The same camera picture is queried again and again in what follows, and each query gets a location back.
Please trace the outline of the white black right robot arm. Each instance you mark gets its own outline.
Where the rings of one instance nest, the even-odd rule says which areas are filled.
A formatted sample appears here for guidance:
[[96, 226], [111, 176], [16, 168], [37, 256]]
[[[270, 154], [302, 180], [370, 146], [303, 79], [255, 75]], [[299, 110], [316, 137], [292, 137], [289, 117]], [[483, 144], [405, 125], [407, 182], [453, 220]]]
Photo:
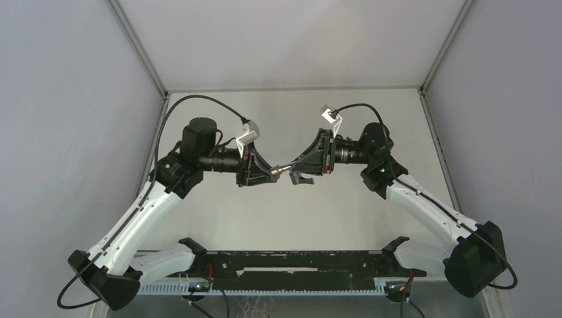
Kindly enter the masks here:
[[358, 140], [319, 129], [313, 143], [290, 165], [293, 184], [312, 184], [311, 176], [331, 173], [336, 164], [363, 164], [364, 185], [401, 207], [430, 230], [444, 245], [437, 271], [461, 295], [473, 298], [508, 267], [499, 226], [479, 223], [438, 200], [390, 154], [388, 129], [369, 123]]

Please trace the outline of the chrome water faucet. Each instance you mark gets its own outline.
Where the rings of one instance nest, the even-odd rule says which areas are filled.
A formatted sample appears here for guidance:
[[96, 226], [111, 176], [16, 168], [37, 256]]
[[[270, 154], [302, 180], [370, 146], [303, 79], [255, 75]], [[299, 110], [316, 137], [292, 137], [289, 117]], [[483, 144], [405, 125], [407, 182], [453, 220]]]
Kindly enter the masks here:
[[315, 182], [312, 178], [305, 178], [302, 173], [297, 171], [293, 165], [285, 165], [279, 168], [280, 173], [288, 172], [293, 185], [314, 185]]

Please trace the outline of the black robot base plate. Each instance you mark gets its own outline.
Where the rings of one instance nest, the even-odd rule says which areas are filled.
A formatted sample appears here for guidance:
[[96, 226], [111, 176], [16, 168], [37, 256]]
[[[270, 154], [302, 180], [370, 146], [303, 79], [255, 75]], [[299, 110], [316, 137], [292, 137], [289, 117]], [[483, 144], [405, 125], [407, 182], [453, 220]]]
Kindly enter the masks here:
[[358, 290], [379, 280], [405, 282], [427, 273], [407, 269], [378, 250], [214, 251], [174, 277], [235, 289]]

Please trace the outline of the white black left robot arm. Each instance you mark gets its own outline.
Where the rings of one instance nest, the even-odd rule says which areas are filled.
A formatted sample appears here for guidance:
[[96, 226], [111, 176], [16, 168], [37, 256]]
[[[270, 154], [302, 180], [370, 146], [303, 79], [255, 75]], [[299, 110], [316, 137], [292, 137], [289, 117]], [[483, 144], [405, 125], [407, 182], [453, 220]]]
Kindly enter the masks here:
[[220, 132], [210, 118], [192, 119], [115, 226], [89, 250], [75, 250], [69, 256], [77, 278], [110, 309], [124, 308], [142, 287], [170, 274], [205, 272], [206, 250], [190, 238], [144, 256], [135, 254], [161, 219], [203, 181], [204, 172], [235, 173], [240, 185], [246, 185], [257, 157], [254, 142], [259, 128], [254, 121], [245, 121], [234, 149], [221, 143]]

